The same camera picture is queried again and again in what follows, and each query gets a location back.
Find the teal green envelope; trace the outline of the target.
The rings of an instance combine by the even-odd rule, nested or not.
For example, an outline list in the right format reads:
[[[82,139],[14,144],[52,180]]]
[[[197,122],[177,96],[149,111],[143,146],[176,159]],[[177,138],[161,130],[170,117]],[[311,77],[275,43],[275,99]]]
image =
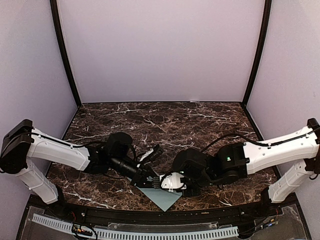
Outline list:
[[[133,176],[134,174],[131,174],[127,178],[131,181]],[[138,188],[144,195],[146,195],[164,212],[166,212],[182,196],[182,193],[178,193],[177,191],[168,192],[166,190],[155,189],[153,187],[136,188]]]

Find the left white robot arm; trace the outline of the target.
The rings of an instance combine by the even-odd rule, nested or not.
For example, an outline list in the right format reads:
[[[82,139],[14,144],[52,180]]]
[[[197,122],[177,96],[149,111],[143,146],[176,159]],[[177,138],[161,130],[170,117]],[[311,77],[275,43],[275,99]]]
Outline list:
[[[48,160],[92,175],[113,169],[129,178],[131,185],[151,188],[158,175],[150,166],[130,158],[129,151],[135,151],[133,139],[124,132],[112,133],[106,141],[76,145],[41,132],[25,119],[3,138],[0,171],[19,178],[44,203],[51,204],[58,217],[67,218],[71,208],[63,201],[62,190],[44,176],[32,159]]]

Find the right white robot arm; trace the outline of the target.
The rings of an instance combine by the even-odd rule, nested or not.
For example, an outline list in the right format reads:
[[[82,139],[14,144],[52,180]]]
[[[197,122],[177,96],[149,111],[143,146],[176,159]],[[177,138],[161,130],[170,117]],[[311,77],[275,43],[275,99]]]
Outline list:
[[[302,129],[264,141],[237,142],[221,147],[215,155],[205,150],[188,148],[175,157],[168,182],[170,191],[183,193],[197,188],[229,185],[239,179],[279,164],[294,162],[275,183],[261,193],[262,201],[255,205],[255,213],[266,217],[305,180],[320,174],[320,125],[310,118]]]

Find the black front table rail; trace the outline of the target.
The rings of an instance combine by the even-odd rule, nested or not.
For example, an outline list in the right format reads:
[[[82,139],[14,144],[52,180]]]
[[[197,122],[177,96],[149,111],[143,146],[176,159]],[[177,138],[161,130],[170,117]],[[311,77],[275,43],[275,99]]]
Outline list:
[[[56,209],[54,214],[65,220],[92,225],[109,223],[174,225],[211,222],[222,225],[251,223],[276,215],[277,210],[262,208],[258,202],[223,208],[167,212],[116,210],[66,203],[63,209]]]

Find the left black frame post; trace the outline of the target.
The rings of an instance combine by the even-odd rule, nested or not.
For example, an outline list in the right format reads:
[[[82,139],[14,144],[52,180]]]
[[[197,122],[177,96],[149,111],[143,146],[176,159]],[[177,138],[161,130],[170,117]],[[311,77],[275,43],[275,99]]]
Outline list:
[[[63,29],[61,25],[61,20],[60,20],[60,14],[59,14],[59,9],[58,9],[58,1],[57,0],[50,0],[50,9],[51,9],[51,15],[52,15],[52,20],[53,20],[53,25],[54,25],[54,30],[55,30],[55,35],[56,35],[56,40],[58,43],[58,48],[61,56],[61,60],[63,63],[64,71],[67,77],[67,81],[74,99],[74,102],[77,106],[77,108],[82,106],[82,101],[80,98],[80,94],[78,92],[76,82],[72,73],[72,68],[71,64],[69,61],[69,56],[67,53],[67,48],[64,40],[64,35],[63,35]]]

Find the black frame post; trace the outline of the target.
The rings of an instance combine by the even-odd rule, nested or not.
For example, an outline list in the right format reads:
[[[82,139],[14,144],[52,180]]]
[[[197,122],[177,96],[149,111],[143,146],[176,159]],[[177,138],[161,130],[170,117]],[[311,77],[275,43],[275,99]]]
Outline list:
[[[61,20],[60,20],[60,14],[59,14],[59,9],[58,9],[58,1],[57,0],[50,0],[50,9],[51,9],[51,15],[52,15],[52,20],[53,20],[53,25],[54,25],[54,30],[55,30],[55,35],[56,35],[56,40],[58,43],[58,48],[61,56],[61,60],[63,63],[64,71],[67,77],[67,81],[74,99],[74,102],[77,106],[77,108],[82,106],[82,101],[80,98],[80,94],[78,92],[76,82],[72,73],[72,68],[71,64],[69,61],[69,56],[67,53],[67,48],[64,40],[64,35],[63,35],[63,29],[61,25]]]
[[[269,26],[271,7],[272,7],[272,0],[265,0],[256,51],[255,51],[248,83],[247,83],[245,93],[241,102],[241,105],[244,109],[247,108],[247,105],[249,103],[249,100],[253,91],[255,80],[258,74],[258,70],[259,70],[259,66],[260,66],[260,62],[261,62],[261,58],[264,50],[265,40],[267,36],[268,26]]]

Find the right black frame post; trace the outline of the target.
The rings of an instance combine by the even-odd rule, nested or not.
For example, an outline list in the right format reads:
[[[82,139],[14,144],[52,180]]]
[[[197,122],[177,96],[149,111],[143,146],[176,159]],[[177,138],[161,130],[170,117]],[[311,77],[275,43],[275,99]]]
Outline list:
[[[241,105],[244,109],[247,108],[247,105],[249,103],[249,100],[253,91],[255,80],[258,74],[258,70],[259,70],[259,66],[260,66],[260,62],[261,62],[261,58],[264,50],[265,40],[267,36],[268,26],[269,26],[271,7],[272,7],[272,0],[265,0],[256,51],[255,51],[248,83],[247,83],[245,93],[241,102]]]

